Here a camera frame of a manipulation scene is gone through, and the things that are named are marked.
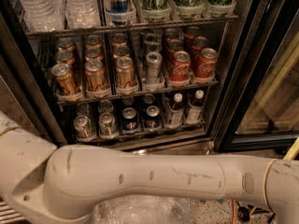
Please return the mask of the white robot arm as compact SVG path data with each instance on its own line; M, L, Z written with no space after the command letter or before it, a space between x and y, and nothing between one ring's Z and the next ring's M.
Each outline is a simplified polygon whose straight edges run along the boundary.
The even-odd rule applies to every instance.
M299 161L56 147L4 113L0 192L32 224L84 224L98 203L132 194L237 200L273 211L278 224L299 224Z

